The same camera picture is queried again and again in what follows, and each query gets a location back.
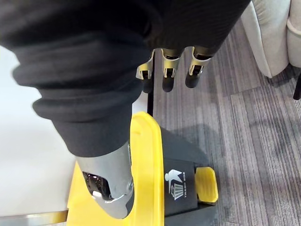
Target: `yellow plastic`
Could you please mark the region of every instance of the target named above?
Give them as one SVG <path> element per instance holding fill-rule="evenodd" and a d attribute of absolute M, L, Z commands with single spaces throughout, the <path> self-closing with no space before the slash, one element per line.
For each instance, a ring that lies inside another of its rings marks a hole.
<path fill-rule="evenodd" d="M 113 219 L 91 197 L 76 164 L 68 201 L 67 226 L 164 226 L 164 172 L 161 130 L 147 113 L 131 122 L 133 209 L 125 219 Z"/>
<path fill-rule="evenodd" d="M 201 202 L 216 202 L 218 199 L 215 172 L 210 167 L 199 167 L 195 174 L 196 190 Z"/>

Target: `yellow trash can lid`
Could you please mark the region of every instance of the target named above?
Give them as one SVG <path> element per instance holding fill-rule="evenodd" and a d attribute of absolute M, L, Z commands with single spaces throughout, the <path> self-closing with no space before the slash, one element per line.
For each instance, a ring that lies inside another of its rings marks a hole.
<path fill-rule="evenodd" d="M 161 130 L 147 113 L 132 117 L 130 129 L 135 200 L 125 219 L 113 219 L 89 193 L 76 164 L 68 200 L 67 226 L 164 226 L 164 172 Z"/>

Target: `white wall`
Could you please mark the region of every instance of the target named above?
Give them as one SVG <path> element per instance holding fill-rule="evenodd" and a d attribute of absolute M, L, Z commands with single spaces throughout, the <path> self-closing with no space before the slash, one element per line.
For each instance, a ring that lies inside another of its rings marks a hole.
<path fill-rule="evenodd" d="M 0 216 L 65 210 L 74 157 L 33 111 L 38 91 L 13 80 L 17 65 L 0 47 Z"/>

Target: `black sleeve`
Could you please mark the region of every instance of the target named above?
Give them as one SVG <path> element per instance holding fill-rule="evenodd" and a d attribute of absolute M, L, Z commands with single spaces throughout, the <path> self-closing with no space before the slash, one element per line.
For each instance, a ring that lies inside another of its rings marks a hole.
<path fill-rule="evenodd" d="M 150 56 L 143 39 L 160 24 L 156 1 L 110 2 L 0 0 L 0 45 L 20 62 L 13 76 L 39 90 L 34 110 L 76 156 L 106 154 L 128 140 L 141 93 L 136 69 Z"/>

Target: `striped carpet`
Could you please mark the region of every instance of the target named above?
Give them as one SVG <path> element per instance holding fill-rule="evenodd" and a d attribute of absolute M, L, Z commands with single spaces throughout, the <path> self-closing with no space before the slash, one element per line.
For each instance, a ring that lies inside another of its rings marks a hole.
<path fill-rule="evenodd" d="M 220 197 L 214 225 L 301 225 L 301 102 L 292 98 L 300 69 L 263 77 L 238 21 L 188 89 L 189 50 L 170 93 L 156 55 L 154 117 L 209 156 Z"/>

